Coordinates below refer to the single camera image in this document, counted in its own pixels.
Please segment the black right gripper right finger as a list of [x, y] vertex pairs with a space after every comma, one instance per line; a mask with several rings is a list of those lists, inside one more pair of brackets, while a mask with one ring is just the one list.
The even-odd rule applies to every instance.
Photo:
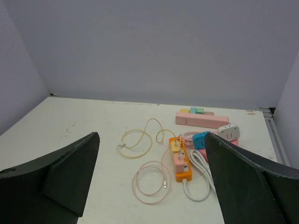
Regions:
[[299, 171], [208, 133], [206, 154], [227, 224], [297, 224]]

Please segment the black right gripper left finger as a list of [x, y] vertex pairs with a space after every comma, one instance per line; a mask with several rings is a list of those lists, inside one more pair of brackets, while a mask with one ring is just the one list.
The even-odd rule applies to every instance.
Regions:
[[83, 216], [100, 137], [97, 132], [0, 172], [2, 224], [75, 224]]

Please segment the white square adapter plug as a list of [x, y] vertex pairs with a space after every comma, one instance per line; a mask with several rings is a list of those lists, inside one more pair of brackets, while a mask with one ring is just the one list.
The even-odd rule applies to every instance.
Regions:
[[236, 124], [228, 124], [219, 127], [217, 134], [227, 141], [234, 141], [240, 138], [240, 129]]

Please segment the pink triangular power strip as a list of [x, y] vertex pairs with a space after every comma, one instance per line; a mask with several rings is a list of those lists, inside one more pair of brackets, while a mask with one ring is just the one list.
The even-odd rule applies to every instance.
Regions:
[[[238, 145], [238, 140], [233, 140], [233, 141], [231, 141], [231, 143], [234, 145]], [[207, 155], [206, 155], [206, 149], [204, 148], [204, 149], [200, 149], [198, 151], [204, 157], [205, 161], [208, 162]]]

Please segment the blue square adapter plug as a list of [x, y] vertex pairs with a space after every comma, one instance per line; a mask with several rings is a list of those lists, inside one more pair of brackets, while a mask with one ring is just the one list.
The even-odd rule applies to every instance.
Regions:
[[202, 150], [205, 149], [205, 136], [207, 133], [210, 133], [210, 131], [205, 131], [202, 133], [197, 133], [192, 136], [193, 141], [193, 147], [195, 150]]

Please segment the pink charger plug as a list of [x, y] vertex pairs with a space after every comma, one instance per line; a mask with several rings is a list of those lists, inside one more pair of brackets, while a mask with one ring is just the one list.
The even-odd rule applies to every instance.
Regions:
[[185, 160], [181, 153], [173, 154], [174, 170], [176, 174], [183, 173], [185, 168]]

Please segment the orange power strip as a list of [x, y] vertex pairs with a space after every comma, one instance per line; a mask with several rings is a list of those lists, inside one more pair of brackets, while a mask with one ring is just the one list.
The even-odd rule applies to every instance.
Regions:
[[176, 182], [183, 182], [183, 180], [186, 180], [187, 182], [191, 181], [191, 163], [188, 158], [184, 140], [180, 137], [173, 137], [169, 139], [169, 144], [171, 147], [171, 158]]

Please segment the yellow charger plug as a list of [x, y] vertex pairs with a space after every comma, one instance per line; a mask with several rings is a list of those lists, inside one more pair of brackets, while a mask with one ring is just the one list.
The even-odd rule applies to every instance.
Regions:
[[180, 151], [180, 143], [179, 143], [179, 141], [172, 141], [170, 143], [170, 146], [171, 146], [171, 151], [173, 153], [178, 153]]

